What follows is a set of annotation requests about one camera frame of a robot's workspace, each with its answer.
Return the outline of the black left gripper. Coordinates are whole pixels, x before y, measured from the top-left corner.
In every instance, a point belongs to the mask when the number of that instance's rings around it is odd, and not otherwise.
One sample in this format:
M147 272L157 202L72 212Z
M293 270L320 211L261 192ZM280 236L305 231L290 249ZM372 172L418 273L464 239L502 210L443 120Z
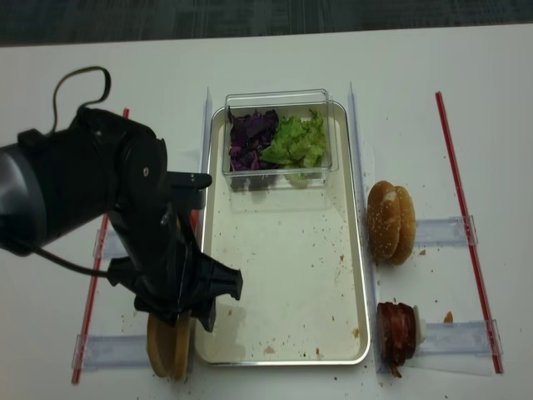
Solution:
M212 184L208 174L165 172L135 178L120 192L108 213L127 251L107 270L111 285L135 294L134 307L174 325L190 311L208 333L217 317L216 299L228 294L239 301L242 273L203 253L190 224L200 207L201 190Z

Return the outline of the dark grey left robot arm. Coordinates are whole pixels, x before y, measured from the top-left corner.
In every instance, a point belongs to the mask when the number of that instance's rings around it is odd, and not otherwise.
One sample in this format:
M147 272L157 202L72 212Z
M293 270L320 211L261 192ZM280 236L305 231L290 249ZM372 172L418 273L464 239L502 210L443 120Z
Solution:
M31 129L2 148L1 247L93 275L46 246L106 216L127 253L101 277L131 291L139 311L171 325L190 313L211 331L217 297L242 292L241 273L204 254L192 230L211 184L207 174L169 171L166 145L149 127L82 107L67 129Z

